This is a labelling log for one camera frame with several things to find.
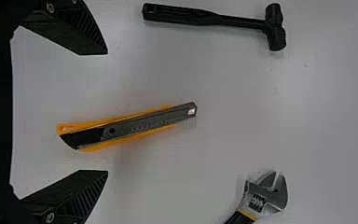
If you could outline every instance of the adjustable wrench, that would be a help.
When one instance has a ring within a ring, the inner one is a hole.
[[[249,180],[237,211],[225,224],[252,224],[261,217],[281,212],[287,205],[286,179],[270,172],[256,182]]]

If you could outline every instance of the hammer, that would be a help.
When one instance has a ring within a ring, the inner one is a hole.
[[[170,7],[145,3],[143,15],[146,21],[163,21],[197,26],[233,26],[260,30],[267,35],[269,49],[278,51],[286,47],[286,32],[282,28],[283,14],[278,3],[266,8],[266,19],[257,20],[217,13],[188,7]]]

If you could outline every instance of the white table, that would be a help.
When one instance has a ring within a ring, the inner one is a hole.
[[[271,3],[158,2],[260,19]],[[243,179],[271,167],[288,180],[289,204],[259,223],[358,223],[358,1],[280,1],[279,53],[254,31],[146,23],[141,0],[87,3],[109,55],[80,57],[22,28],[12,41],[19,197],[102,169],[109,178],[87,223],[220,224]],[[58,122],[189,101],[197,119],[96,153],[55,133]]]

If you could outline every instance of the wrench handle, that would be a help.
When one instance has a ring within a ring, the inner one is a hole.
[[[254,221],[247,217],[246,215],[242,214],[239,211],[236,211],[231,218],[228,219],[225,224],[252,224]]]

